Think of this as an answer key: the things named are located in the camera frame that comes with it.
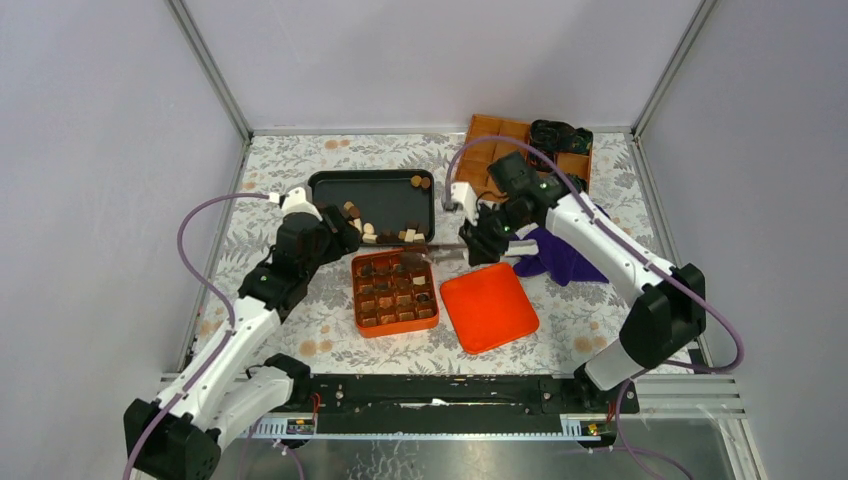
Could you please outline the metal tongs white handle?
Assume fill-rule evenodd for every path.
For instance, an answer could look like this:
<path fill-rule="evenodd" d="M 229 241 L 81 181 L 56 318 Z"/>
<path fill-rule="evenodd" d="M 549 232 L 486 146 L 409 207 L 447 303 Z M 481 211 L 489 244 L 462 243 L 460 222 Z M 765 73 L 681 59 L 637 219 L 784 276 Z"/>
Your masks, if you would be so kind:
<path fill-rule="evenodd" d="M 449 260 L 462 260 L 471 266 L 497 263 L 505 258 L 534 256 L 539 253 L 535 240 L 510 241 L 506 250 L 497 256 L 471 254 L 463 243 L 456 244 L 420 244 L 410 245 L 401 250 L 397 256 L 404 263 L 429 262 L 439 263 Z"/>

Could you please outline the orange chocolate box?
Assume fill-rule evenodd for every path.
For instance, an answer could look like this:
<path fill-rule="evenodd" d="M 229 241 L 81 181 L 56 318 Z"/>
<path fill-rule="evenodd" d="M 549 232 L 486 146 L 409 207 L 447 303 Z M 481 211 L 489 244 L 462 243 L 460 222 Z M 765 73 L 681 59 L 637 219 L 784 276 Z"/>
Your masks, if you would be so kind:
<path fill-rule="evenodd" d="M 427 251 L 379 251 L 351 261 L 354 322 L 364 338 L 436 327 L 440 309 Z"/>

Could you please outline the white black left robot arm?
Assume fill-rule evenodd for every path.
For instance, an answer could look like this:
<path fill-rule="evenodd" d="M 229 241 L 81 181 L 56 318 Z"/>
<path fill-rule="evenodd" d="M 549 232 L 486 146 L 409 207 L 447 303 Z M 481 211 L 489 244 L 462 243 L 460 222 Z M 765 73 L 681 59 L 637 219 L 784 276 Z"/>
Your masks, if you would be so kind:
<path fill-rule="evenodd" d="M 208 479 L 229 444 L 271 409 L 296 411 L 309 401 L 300 375 L 270 364 L 240 387 L 246 358 L 305 298 L 317 270 L 360 246 L 358 230 L 334 205 L 289 193 L 275 244 L 244 277 L 228 319 L 185 370 L 154 400 L 134 400 L 124 413 L 124 478 Z"/>

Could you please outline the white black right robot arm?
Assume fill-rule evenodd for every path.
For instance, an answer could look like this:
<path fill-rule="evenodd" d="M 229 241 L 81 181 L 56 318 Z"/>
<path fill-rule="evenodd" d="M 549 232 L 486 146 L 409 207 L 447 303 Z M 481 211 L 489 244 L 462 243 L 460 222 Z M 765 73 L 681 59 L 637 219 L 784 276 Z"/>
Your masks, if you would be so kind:
<path fill-rule="evenodd" d="M 512 252 L 512 234 L 536 224 L 563 240 L 615 288 L 630 311 L 616 340 L 574 372 L 572 395 L 597 412 L 622 383 L 670 359 L 706 328 L 705 278 L 694 265 L 676 267 L 612 223 L 566 174 L 540 175 L 513 152 L 487 171 L 504 200 L 482 204 L 467 182 L 446 185 L 446 207 L 459 207 L 459 230 L 472 266 Z"/>

